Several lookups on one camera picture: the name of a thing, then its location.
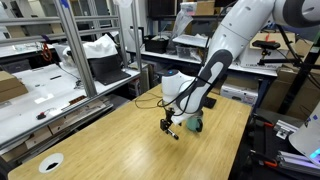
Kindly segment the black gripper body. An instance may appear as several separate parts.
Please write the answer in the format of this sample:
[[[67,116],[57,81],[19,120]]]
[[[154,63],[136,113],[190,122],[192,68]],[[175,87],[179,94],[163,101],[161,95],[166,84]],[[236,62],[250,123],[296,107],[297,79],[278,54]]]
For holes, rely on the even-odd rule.
[[[166,115],[166,117],[164,118],[164,120],[166,120],[168,122],[168,126],[170,128],[170,126],[173,124],[172,116],[174,115],[174,110],[172,108],[166,109],[165,115]]]

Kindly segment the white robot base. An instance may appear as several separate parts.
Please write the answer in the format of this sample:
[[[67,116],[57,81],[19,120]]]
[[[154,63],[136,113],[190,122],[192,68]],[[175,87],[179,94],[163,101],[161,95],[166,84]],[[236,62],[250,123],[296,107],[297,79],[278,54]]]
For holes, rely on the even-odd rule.
[[[289,136],[290,144],[320,166],[320,102],[300,128]]]

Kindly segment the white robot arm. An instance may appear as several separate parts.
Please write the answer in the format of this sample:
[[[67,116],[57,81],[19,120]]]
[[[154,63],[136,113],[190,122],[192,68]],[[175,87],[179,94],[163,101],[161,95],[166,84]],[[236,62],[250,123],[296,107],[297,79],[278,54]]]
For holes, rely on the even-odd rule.
[[[320,0],[238,0],[214,32],[199,73],[193,77],[170,70],[162,76],[163,131],[202,110],[211,88],[270,19],[295,28],[319,25]]]

